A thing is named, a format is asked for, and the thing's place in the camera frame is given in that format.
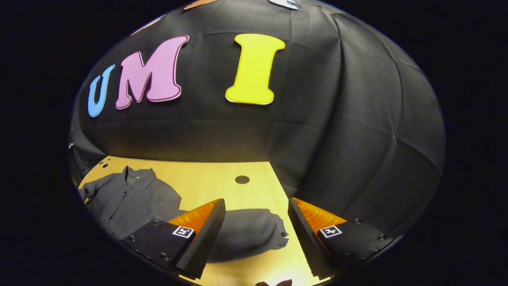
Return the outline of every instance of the table surface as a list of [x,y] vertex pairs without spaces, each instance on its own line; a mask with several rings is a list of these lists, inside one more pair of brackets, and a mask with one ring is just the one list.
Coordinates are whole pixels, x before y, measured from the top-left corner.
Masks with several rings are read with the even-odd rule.
[[[269,286],[292,279],[294,286],[316,285],[329,278],[313,277],[293,225],[288,217],[288,197],[269,162],[204,163],[154,161],[108,156],[86,175],[80,184],[121,173],[125,166],[134,170],[152,168],[158,179],[171,185],[182,197],[180,209],[189,211],[223,198],[226,210],[269,209],[283,221],[289,238],[285,248],[225,263],[208,263],[201,279],[186,280],[203,286]],[[247,176],[238,184],[237,176]]]

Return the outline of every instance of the letter m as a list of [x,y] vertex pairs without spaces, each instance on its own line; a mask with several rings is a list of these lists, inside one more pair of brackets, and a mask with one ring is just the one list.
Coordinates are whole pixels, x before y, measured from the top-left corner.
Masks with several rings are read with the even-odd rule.
[[180,48],[188,40],[188,36],[180,36],[163,42],[146,64],[143,63],[141,52],[125,58],[121,63],[122,74],[116,108],[124,109],[131,104],[129,88],[136,102],[141,102],[149,79],[151,85],[146,92],[146,99],[149,101],[167,101],[179,97],[181,87],[176,84],[175,79],[176,61]]

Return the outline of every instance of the gray shirt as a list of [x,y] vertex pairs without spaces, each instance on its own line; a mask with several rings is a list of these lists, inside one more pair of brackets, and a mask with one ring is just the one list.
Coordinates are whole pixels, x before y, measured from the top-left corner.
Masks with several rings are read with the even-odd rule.
[[[148,222],[169,221],[186,211],[179,210],[181,197],[152,169],[133,170],[126,166],[89,182],[79,190],[86,207],[112,236],[123,239]],[[227,211],[209,263],[234,261],[287,245],[283,220],[268,209]]]

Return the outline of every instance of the screw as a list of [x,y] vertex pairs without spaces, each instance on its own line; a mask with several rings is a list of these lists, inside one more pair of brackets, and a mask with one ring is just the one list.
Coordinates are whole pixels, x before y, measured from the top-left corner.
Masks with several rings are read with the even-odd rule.
[[161,252],[161,256],[162,256],[162,259],[164,259],[165,261],[169,260],[169,255],[165,254],[164,252]]

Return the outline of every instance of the shirt collar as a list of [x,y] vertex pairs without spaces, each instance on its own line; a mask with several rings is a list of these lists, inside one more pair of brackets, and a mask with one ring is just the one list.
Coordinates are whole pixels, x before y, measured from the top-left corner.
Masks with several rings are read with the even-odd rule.
[[154,179],[155,173],[152,168],[133,170],[131,167],[125,166],[123,172],[121,173],[123,185],[129,185],[138,190],[146,189]]

